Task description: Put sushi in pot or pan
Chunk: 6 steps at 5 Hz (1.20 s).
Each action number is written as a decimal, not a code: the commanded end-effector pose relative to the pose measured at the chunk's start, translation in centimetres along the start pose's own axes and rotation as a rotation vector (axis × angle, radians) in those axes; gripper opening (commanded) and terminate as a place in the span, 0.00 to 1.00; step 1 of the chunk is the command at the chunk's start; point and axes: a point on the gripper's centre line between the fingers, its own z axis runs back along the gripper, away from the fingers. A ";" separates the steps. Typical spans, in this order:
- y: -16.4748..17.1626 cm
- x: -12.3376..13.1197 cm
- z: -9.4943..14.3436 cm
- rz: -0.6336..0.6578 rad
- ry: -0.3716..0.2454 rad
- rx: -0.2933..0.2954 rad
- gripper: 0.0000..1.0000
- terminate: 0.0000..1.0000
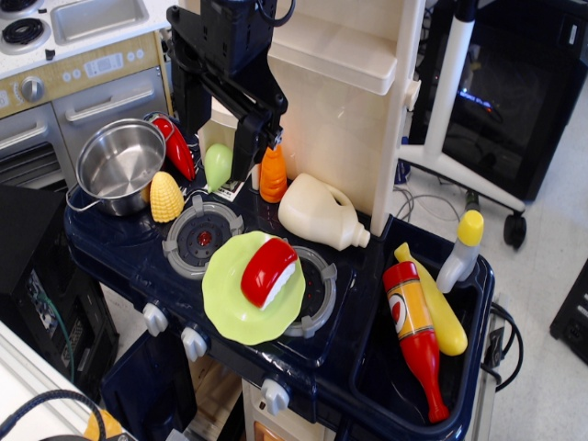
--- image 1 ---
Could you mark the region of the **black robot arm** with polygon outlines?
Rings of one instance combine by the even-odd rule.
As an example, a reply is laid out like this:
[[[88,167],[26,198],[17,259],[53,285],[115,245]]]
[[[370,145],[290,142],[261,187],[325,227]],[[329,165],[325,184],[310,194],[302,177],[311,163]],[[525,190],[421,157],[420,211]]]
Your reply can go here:
[[[200,130],[218,101],[237,119],[231,178],[244,181],[267,148],[281,142],[288,100],[268,64],[277,16],[275,1],[203,1],[197,13],[166,12],[175,108],[184,128]]]

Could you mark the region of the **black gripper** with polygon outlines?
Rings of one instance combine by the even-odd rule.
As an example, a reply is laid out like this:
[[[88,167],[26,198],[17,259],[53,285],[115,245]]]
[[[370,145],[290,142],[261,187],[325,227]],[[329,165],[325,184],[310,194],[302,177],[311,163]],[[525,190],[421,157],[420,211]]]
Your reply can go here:
[[[281,117],[288,100],[269,69],[242,71],[232,79],[212,73],[199,76],[205,89],[239,119],[233,143],[231,179],[244,182],[266,148],[276,148],[283,138]]]

